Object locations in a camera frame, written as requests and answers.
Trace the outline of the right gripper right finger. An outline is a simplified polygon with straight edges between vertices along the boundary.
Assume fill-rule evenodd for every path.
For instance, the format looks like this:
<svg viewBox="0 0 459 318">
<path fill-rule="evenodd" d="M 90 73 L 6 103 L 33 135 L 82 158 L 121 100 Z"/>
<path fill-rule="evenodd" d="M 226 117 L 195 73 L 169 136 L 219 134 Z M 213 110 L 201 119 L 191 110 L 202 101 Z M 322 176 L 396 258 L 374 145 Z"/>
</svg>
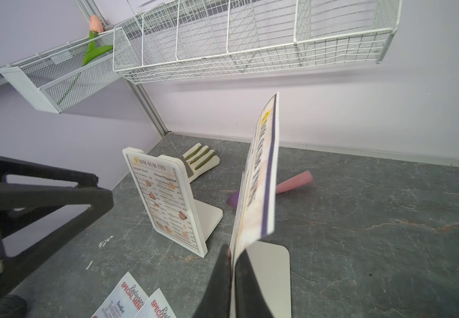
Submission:
<svg viewBox="0 0 459 318">
<path fill-rule="evenodd" d="M 273 317 L 246 250 L 241 253 L 235 266 L 235 314 L 238 318 Z"/>
</svg>

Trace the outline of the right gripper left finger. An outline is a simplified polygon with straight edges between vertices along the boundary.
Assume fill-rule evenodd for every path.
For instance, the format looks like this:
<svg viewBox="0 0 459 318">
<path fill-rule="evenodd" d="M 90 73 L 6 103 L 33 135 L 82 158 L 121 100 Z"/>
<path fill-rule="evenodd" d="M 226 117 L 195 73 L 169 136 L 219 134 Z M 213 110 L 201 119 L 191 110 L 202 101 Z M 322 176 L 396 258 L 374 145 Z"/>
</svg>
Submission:
<svg viewBox="0 0 459 318">
<path fill-rule="evenodd" d="M 217 257 L 204 296 L 193 314 L 194 318 L 228 318 L 231 305 L 232 267 L 229 245 L 223 245 Z"/>
</svg>

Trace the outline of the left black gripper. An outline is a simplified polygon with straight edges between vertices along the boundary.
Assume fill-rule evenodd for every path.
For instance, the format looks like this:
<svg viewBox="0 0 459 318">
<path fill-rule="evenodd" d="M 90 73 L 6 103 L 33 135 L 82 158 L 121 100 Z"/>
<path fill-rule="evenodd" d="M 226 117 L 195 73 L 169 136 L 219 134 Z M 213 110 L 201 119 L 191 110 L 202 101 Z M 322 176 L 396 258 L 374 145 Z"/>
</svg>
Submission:
<svg viewBox="0 0 459 318">
<path fill-rule="evenodd" d="M 88 208 L 18 255 L 6 254 L 5 238 L 67 205 Z M 25 318 L 26 300 L 8 294 L 112 208 L 113 194 L 95 174 L 0 156 L 0 318 Z"/>
</svg>

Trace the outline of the white menu holder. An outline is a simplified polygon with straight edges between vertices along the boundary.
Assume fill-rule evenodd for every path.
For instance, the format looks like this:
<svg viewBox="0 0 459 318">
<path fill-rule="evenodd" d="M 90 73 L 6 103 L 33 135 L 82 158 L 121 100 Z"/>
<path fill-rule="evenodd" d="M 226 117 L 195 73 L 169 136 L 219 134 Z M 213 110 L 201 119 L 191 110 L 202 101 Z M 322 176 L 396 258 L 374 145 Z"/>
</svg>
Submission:
<svg viewBox="0 0 459 318">
<path fill-rule="evenodd" d="M 153 229 L 204 258 L 206 241 L 222 220 L 223 211 L 194 198 L 188 169 L 181 159 L 155 157 L 136 148 L 124 149 L 123 156 Z"/>
<path fill-rule="evenodd" d="M 256 241 L 247 254 L 273 317 L 292 316 L 290 253 L 282 245 Z"/>
</svg>

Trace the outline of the yellow header menu sheet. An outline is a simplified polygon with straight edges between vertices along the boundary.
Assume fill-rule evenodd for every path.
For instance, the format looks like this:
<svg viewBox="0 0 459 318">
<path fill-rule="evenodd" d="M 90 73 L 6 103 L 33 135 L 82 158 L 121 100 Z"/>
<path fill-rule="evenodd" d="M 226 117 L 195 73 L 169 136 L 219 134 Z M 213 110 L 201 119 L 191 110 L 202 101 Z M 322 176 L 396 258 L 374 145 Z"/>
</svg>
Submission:
<svg viewBox="0 0 459 318">
<path fill-rule="evenodd" d="M 241 187 L 231 237 L 232 265 L 245 249 L 274 232 L 279 148 L 280 94 L 269 99 L 258 117 Z"/>
<path fill-rule="evenodd" d="M 187 249 L 201 253 L 172 165 L 142 154 L 128 154 L 127 160 L 156 230 Z"/>
</svg>

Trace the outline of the red special menu sheet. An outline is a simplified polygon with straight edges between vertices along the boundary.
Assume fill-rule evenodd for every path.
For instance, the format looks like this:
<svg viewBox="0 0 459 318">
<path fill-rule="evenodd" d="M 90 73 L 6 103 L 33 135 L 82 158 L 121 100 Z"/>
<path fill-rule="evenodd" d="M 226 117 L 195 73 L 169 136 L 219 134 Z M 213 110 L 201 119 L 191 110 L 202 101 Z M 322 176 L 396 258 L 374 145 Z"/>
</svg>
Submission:
<svg viewBox="0 0 459 318">
<path fill-rule="evenodd" d="M 134 318 L 147 300 L 148 295 L 127 272 L 92 317 Z"/>
</svg>

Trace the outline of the purple pink spoon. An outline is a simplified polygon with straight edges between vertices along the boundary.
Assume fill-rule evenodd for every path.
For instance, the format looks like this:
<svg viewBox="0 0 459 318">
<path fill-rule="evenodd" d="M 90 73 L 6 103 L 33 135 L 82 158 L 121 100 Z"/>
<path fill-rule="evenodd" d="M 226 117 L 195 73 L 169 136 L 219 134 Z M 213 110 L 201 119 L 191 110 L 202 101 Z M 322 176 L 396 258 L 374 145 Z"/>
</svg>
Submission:
<svg viewBox="0 0 459 318">
<path fill-rule="evenodd" d="M 276 194 L 288 192 L 292 189 L 297 189 L 302 186 L 312 183 L 313 177 L 310 171 L 302 172 L 276 186 Z M 239 191 L 234 192 L 226 201 L 226 204 L 233 209 L 237 209 L 239 201 Z"/>
</svg>

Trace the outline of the pink artificial tulip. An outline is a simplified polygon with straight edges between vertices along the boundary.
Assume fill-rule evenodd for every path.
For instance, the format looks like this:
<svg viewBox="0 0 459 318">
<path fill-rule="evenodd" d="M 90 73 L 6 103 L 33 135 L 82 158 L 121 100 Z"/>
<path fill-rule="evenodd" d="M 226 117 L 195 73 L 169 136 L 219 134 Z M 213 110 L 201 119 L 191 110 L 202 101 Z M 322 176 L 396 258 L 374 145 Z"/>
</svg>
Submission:
<svg viewBox="0 0 459 318">
<path fill-rule="evenodd" d="M 113 50 L 113 45 L 97 46 L 96 38 L 99 33 L 104 32 L 102 21 L 97 15 L 90 17 L 90 33 L 88 35 L 88 48 L 83 57 L 82 66 L 87 66 L 97 57 L 104 55 Z"/>
</svg>

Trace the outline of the white mesh wall basket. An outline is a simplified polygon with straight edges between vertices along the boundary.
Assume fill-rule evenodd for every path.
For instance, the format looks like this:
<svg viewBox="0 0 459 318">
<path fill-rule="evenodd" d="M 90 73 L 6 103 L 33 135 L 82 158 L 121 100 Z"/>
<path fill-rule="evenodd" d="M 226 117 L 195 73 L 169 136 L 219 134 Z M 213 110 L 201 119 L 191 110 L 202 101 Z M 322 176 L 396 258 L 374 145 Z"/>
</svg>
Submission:
<svg viewBox="0 0 459 318">
<path fill-rule="evenodd" d="M 100 33 L 97 46 L 113 45 L 113 31 Z M 119 79 L 113 51 L 82 66 L 88 37 L 0 68 L 0 74 L 37 111 L 62 113 Z"/>
</svg>

